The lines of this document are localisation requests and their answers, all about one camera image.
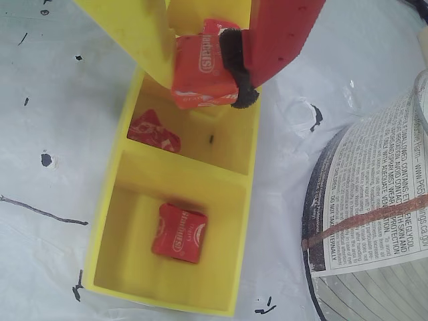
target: can rim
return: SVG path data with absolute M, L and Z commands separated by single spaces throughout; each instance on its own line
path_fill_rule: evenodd
M 413 107 L 416 110 L 416 113 L 421 121 L 422 124 L 422 128 L 425 131 L 425 134 L 428 134 L 428 97 L 427 97 L 427 109 L 424 113 L 424 109 L 421 106 L 421 101 L 419 99 L 419 95 L 418 93 L 422 90 L 422 86 L 423 85 L 423 80 L 427 80 L 425 82 L 425 88 L 423 89 L 423 95 L 426 96 L 428 95 L 428 88 L 427 88 L 427 82 L 428 82 L 428 70 L 423 70 L 422 72 L 420 72 L 416 79 L 415 79 L 415 84 L 413 85 L 413 90 L 412 90 L 412 101 L 413 101 Z

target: white surface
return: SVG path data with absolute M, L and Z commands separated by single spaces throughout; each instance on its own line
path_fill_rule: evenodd
M 300 253 L 312 167 L 344 124 L 412 86 L 422 26 L 395 0 L 327 0 L 301 56 L 265 85 L 236 320 L 317 320 Z M 0 0 L 0 43 L 0 194 L 91 224 L 134 62 L 70 0 Z M 301 101 L 322 112 L 314 133 Z M 43 150 L 55 169 L 41 165 Z M 77 302 L 89 232 L 0 203 L 1 319 L 220 319 L 86 290 Z M 277 308 L 255 314 L 269 296 Z

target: black ink spot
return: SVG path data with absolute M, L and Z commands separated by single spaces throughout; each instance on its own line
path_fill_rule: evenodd
M 74 293 L 74 297 L 79 302 L 80 302 L 80 294 L 79 294 L 78 290 L 79 289 L 84 289 L 84 287 L 82 285 L 82 274 L 83 274 L 83 270 L 80 270 L 80 273 L 79 273 L 79 282 L 72 288 L 73 289 L 73 293 Z
M 22 38 L 21 42 L 20 42 L 20 43 L 18 43 L 18 45 L 20 45 L 21 43 L 23 43 L 23 41 L 24 41 L 25 37 L 27 37 L 27 34 L 28 34 L 28 32 L 26 32 L 26 33 L 25 33 L 24 38 Z
M 266 314 L 268 312 L 271 312 L 274 308 L 276 308 L 276 306 L 272 306 L 269 310 L 265 311 L 263 309 L 258 309 L 258 310 L 254 310 L 255 313 L 260 313 L 260 314 Z
M 49 154 L 42 154 L 41 155 L 41 164 L 44 167 L 48 167 L 52 163 L 52 157 Z
M 317 108 L 317 107 L 315 107 L 315 105 L 312 105 L 311 104 L 311 106 L 312 107 L 314 107 L 314 109 L 315 109 L 315 113 L 316 113 L 316 115 L 315 115 L 315 125 L 313 125 L 311 128 L 310 128 L 310 131 L 311 132 L 314 132 L 314 130 L 315 130 L 315 126 L 319 126 L 320 124 L 321 124 L 321 121 L 322 121 L 322 114 L 321 114 L 321 111 Z
M 22 206 L 22 207 L 25 207 L 26 209 L 29 209 L 33 212 L 36 212 L 37 214 L 44 215 L 44 216 L 50 217 L 52 219 L 56 219 L 57 221 L 64 222 L 64 223 L 74 223 L 74 224 L 80 224 L 80 225 L 89 224 L 88 222 L 78 221 L 77 219 L 63 219 L 62 217 L 58 217 L 58 216 L 55 216 L 54 214 L 42 211 L 40 209 L 36 209 L 35 207 L 29 206 L 25 203 L 15 201 L 13 199 L 8 199 L 7 197 L 4 197 L 3 195 L 0 196 L 0 202 L 5 202 L 5 203 L 13 204 L 13 205 Z

